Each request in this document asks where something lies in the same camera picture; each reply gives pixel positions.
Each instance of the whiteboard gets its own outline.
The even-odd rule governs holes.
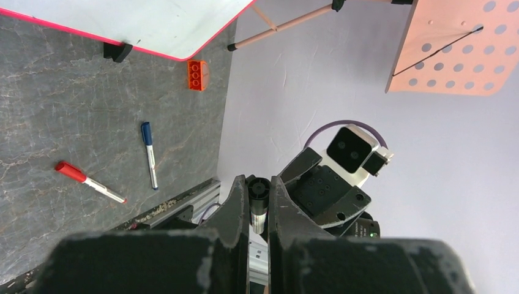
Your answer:
[[[0,0],[0,14],[183,61],[254,0]]]

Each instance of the red whiteboard edge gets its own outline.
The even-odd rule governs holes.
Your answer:
[[[243,11],[247,10],[254,3],[254,1],[255,0],[252,0],[245,8],[243,8],[235,17],[233,17],[216,34],[214,34],[214,36],[209,38],[209,40],[207,40],[207,42],[205,42],[204,45],[202,45],[199,49],[197,49],[197,51],[195,51],[188,58],[176,58],[174,56],[169,56],[169,55],[166,55],[166,54],[163,54],[163,53],[154,52],[154,51],[151,51],[151,50],[148,50],[148,49],[144,49],[144,48],[141,48],[141,47],[136,47],[136,46],[133,46],[133,49],[136,50],[136,51],[143,52],[143,53],[148,53],[148,54],[156,55],[156,56],[163,57],[163,58],[173,59],[175,61],[186,61],[186,60],[192,58],[193,56],[195,56],[198,52],[200,52],[200,50],[202,50],[202,48],[204,48],[210,41],[212,41],[212,39],[214,39],[225,28],[227,28],[227,26],[230,25],[240,14],[242,14]],[[64,32],[69,32],[71,34],[76,34],[76,35],[79,35],[81,37],[86,37],[86,38],[89,38],[89,39],[94,39],[94,40],[98,40],[98,41],[101,41],[101,42],[110,43],[110,44],[113,44],[113,45],[120,45],[120,44],[122,44],[122,42],[120,42],[120,41],[110,40],[110,39],[107,39],[107,38],[104,38],[104,37],[101,37],[101,36],[90,34],[88,32],[83,32],[83,31],[79,31],[77,29],[68,28],[68,27],[62,26],[60,24],[51,23],[51,22],[46,21],[46,20],[41,20],[41,19],[36,18],[36,17],[30,17],[28,15],[20,14],[18,12],[14,12],[14,11],[3,9],[3,8],[0,8],[0,15],[5,15],[7,17],[12,17],[12,18],[17,18],[19,20],[28,21],[30,23],[34,23],[34,24],[37,24],[37,25],[40,25],[40,26],[46,26],[46,27],[49,27],[49,28],[57,29],[57,30],[64,31]]]

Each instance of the orange lego brick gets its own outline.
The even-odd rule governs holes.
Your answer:
[[[209,84],[209,66],[203,60],[187,61],[187,81],[189,89],[204,91]]]

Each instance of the blue marker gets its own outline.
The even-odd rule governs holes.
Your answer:
[[[149,175],[151,177],[151,187],[154,190],[158,190],[159,185],[157,184],[157,175],[155,174],[155,156],[153,155],[153,145],[151,140],[151,125],[148,121],[143,122],[141,125],[141,131],[143,133],[144,144],[146,145]]]

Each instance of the red marker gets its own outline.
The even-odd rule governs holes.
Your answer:
[[[70,164],[66,161],[62,161],[62,162],[58,163],[54,169],[57,172],[60,172],[63,175],[68,176],[69,178],[75,179],[76,181],[78,181],[80,183],[91,186],[97,192],[99,192],[103,195],[106,195],[119,203],[126,203],[126,199],[123,199],[117,193],[112,192],[107,187],[105,187],[105,186],[99,184],[98,182],[94,181],[93,179],[87,177],[79,168],[73,166],[72,164]]]

